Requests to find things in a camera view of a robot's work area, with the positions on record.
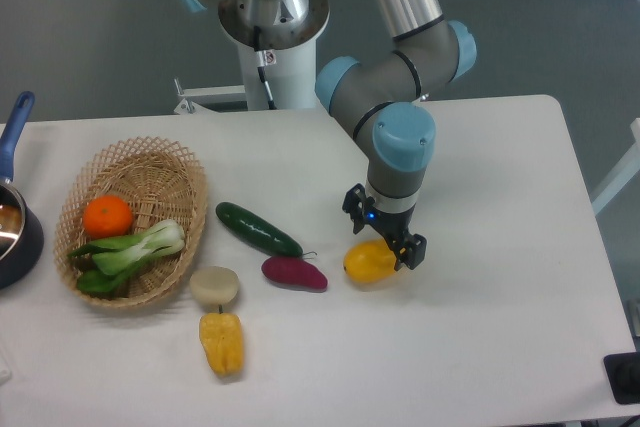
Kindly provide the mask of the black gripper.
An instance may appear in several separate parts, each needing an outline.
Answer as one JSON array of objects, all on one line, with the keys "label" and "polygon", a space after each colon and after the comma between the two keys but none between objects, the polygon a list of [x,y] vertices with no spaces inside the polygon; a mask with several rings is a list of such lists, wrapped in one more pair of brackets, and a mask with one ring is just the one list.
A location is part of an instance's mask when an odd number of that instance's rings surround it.
[{"label": "black gripper", "polygon": [[414,270],[423,262],[427,240],[409,231],[413,208],[401,212],[383,211],[374,198],[366,194],[365,187],[356,184],[346,192],[342,210],[349,215],[354,234],[358,234],[369,225],[387,241],[396,258],[395,271],[403,267]]}]

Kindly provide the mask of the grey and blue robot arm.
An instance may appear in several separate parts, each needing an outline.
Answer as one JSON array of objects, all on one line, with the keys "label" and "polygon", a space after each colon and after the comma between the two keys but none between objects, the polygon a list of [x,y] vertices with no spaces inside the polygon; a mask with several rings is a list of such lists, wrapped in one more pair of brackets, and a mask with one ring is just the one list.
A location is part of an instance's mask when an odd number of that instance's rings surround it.
[{"label": "grey and blue robot arm", "polygon": [[251,110],[323,106],[368,160],[367,178],[345,195],[355,230],[372,227],[398,267],[424,259],[426,239],[409,229],[434,151],[435,123],[417,106],[465,74],[476,44],[467,27],[447,20],[438,0],[377,0],[393,51],[364,66],[339,57],[316,64],[316,42],[329,20],[328,0],[183,0],[213,10],[236,45]]}]

